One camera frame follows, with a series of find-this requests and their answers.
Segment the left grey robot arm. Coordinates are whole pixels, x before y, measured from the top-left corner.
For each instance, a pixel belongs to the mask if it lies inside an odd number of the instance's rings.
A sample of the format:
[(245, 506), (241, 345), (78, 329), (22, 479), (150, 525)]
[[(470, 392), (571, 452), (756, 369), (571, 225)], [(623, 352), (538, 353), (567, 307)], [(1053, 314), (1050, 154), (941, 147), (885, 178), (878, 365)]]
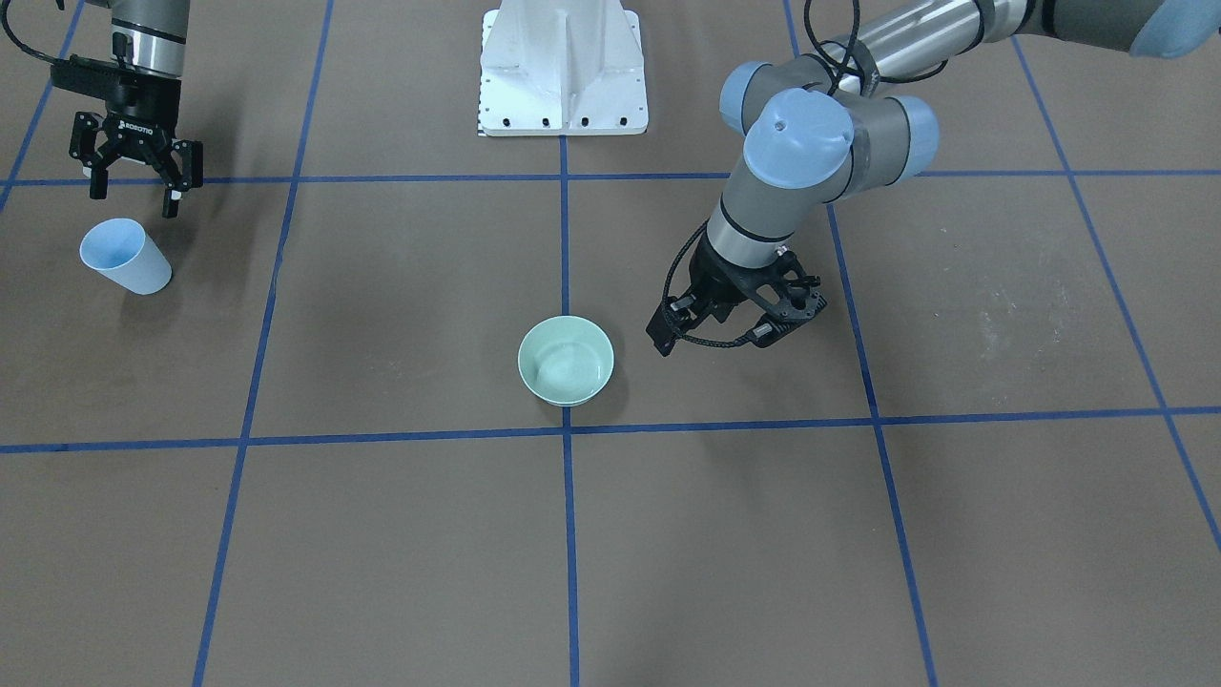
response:
[(676, 260), (690, 283), (664, 282), (647, 336), (661, 355), (726, 322), (746, 301), (759, 318), (726, 347), (770, 347), (825, 308), (821, 281), (791, 251), (821, 204), (895, 184), (928, 168), (941, 124), (919, 96), (882, 96), (890, 84), (941, 73), (961, 52), (1035, 34), (1137, 57), (1178, 59), (1219, 32), (1216, 1), (912, 1), (849, 33), (813, 39), (785, 63), (748, 62), (720, 87), (720, 117), (744, 135), (716, 207)]

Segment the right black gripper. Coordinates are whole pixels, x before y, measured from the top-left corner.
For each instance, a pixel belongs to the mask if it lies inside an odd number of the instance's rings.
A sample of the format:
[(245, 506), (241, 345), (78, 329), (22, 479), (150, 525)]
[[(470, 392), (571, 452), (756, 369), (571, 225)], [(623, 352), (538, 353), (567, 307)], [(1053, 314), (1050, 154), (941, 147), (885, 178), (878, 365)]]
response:
[(177, 218), (183, 196), (201, 187), (204, 168), (204, 144), (177, 138), (182, 83), (160, 74), (106, 74), (100, 92), (106, 116), (74, 113), (70, 139), (70, 156), (88, 176), (89, 198), (105, 199), (118, 151), (145, 142), (164, 184), (161, 216)]

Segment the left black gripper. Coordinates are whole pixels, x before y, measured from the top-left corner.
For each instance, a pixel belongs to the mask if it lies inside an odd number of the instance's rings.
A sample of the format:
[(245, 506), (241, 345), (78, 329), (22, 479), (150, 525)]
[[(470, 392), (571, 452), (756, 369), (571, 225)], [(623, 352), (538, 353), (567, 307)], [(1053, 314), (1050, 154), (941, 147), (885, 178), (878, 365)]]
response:
[(781, 246), (781, 253), (770, 251), (769, 257), (772, 264), (763, 268), (741, 268), (720, 257), (709, 239), (698, 239), (689, 265), (691, 286), (685, 297), (662, 297), (646, 325), (654, 351), (662, 358), (672, 356), (676, 343), (687, 338), (691, 329), (711, 316), (725, 321), (745, 301), (755, 301), (762, 310), (748, 329), (748, 340), (759, 348), (772, 347), (818, 317), (827, 308), (821, 295), (821, 277), (785, 279), (789, 271), (797, 268), (797, 254), (788, 246)]

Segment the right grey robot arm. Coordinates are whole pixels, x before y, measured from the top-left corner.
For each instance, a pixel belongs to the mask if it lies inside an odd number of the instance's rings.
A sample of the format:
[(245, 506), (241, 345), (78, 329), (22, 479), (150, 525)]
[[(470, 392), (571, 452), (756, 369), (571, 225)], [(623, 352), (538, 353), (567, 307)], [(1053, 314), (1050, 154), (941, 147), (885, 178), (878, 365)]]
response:
[(53, 63), (53, 85), (103, 101), (104, 113), (74, 113), (70, 156), (89, 178), (89, 196), (107, 196), (109, 168), (127, 159), (147, 165), (164, 188), (162, 217), (201, 187), (201, 142), (177, 135), (184, 73), (188, 1), (101, 1), (110, 22), (110, 57), (77, 55)]

